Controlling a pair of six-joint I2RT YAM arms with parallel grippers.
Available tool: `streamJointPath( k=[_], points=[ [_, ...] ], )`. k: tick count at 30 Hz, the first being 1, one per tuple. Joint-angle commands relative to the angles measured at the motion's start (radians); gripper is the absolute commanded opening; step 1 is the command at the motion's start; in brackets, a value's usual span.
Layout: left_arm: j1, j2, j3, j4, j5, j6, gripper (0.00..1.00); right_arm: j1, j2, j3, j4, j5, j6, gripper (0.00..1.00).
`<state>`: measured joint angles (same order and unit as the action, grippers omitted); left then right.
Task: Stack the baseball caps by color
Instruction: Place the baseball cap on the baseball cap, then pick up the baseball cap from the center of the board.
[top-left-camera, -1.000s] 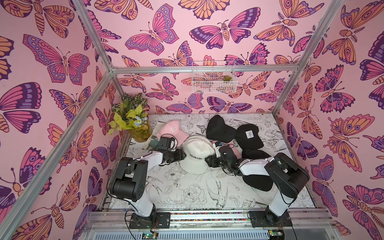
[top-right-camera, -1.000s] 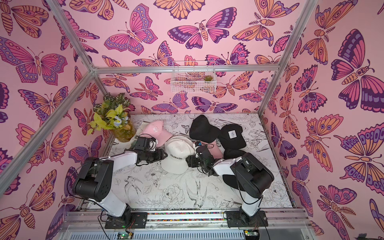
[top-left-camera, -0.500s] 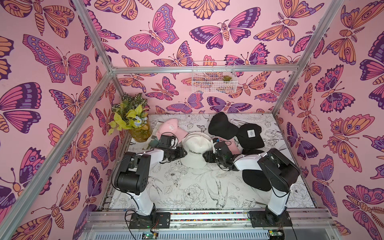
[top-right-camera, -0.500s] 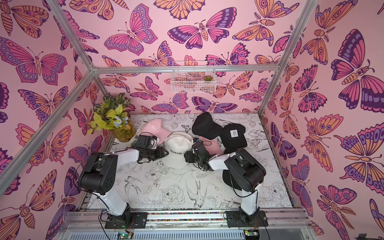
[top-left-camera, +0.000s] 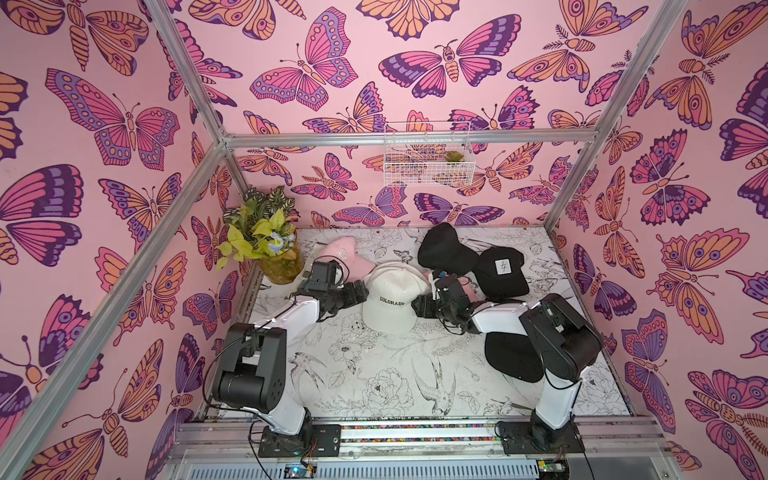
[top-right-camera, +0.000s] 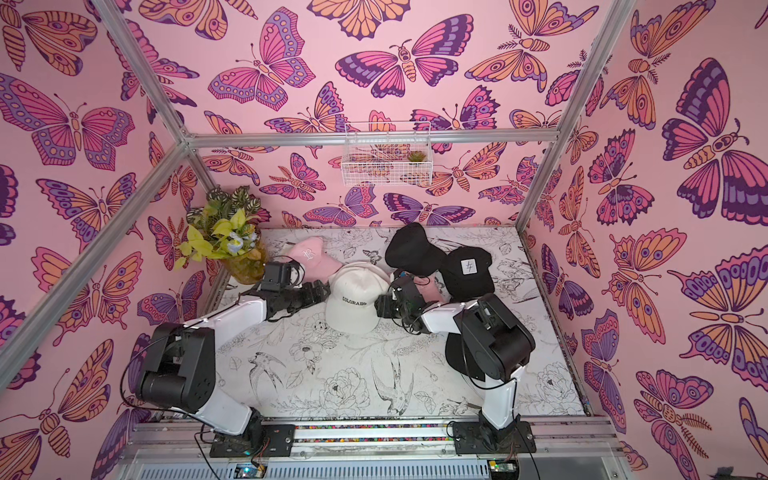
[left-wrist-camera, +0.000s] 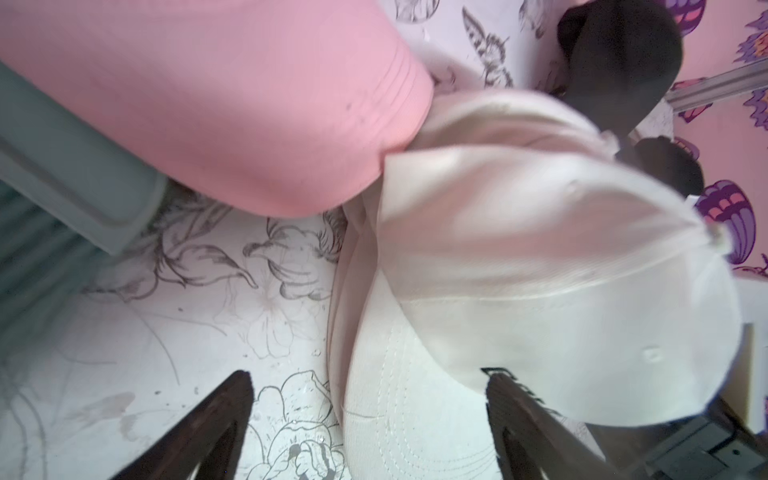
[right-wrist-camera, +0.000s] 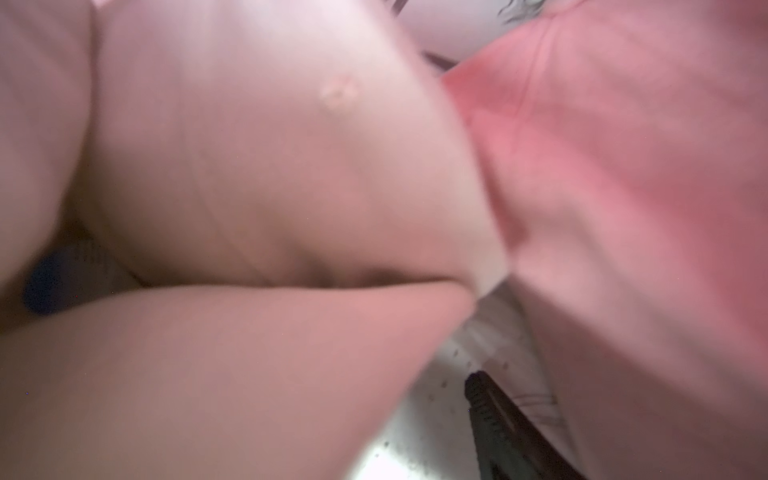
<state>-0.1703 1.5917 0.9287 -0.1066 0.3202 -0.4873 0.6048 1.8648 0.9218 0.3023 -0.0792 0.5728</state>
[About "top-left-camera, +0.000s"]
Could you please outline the pink cap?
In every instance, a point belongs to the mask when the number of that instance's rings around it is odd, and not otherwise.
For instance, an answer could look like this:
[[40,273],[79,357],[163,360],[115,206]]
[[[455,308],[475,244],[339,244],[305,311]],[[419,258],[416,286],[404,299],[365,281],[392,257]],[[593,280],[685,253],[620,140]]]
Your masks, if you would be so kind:
[[356,239],[351,236],[330,242],[316,259],[323,262],[336,261],[342,267],[346,282],[363,280],[376,267],[357,253]]
[[[438,279],[448,277],[449,273],[443,270],[429,270],[424,274],[425,279],[434,284]],[[480,290],[478,284],[471,276],[457,276],[459,284],[461,285],[464,293],[468,296],[471,302],[483,301],[485,295]]]

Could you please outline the white Colorado cap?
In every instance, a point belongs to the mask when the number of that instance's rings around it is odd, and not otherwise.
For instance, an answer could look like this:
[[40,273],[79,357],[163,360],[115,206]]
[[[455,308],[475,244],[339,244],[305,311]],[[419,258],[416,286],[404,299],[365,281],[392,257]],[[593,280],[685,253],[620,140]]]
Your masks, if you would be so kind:
[[368,290],[362,305],[367,328],[383,334],[402,335],[412,330],[417,314],[411,303],[430,290],[426,277],[402,262],[376,266],[365,278]]

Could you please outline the plain black cap back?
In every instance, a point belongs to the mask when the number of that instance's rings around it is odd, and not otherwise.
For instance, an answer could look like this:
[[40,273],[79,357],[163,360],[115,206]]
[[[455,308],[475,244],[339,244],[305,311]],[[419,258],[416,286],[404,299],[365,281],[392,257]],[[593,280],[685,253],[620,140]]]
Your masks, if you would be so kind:
[[479,255],[459,241],[456,230],[449,223],[429,229],[417,253],[420,266],[458,276],[470,272],[478,260]]

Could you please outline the black cap with white patch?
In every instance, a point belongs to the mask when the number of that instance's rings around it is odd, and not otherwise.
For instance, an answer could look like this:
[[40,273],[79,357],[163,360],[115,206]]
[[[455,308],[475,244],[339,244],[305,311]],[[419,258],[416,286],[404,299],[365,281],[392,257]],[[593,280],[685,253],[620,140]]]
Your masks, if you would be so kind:
[[517,249],[492,246],[479,255],[472,272],[485,297],[500,302],[530,293],[522,271],[524,264],[525,257]]

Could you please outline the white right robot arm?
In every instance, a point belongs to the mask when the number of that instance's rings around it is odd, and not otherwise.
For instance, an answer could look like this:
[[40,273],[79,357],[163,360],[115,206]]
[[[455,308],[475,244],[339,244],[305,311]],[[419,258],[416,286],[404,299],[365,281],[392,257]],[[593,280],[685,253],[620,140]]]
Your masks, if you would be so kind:
[[532,304],[517,299],[472,302],[451,274],[433,281],[432,291],[416,297],[411,308],[419,317],[438,319],[451,333],[484,336],[486,361],[502,374],[541,382],[531,422],[547,433],[570,423],[583,373],[603,349],[591,323],[557,293]]

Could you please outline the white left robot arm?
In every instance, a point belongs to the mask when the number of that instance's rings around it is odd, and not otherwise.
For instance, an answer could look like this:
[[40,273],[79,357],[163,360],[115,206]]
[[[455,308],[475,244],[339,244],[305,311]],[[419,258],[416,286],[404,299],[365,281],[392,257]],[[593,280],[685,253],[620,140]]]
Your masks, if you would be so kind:
[[285,392],[288,345],[367,296],[362,281],[348,279],[342,261],[328,256],[314,261],[278,313],[256,324],[230,326],[212,374],[212,399],[229,410],[256,415],[274,434],[302,435],[311,415]]

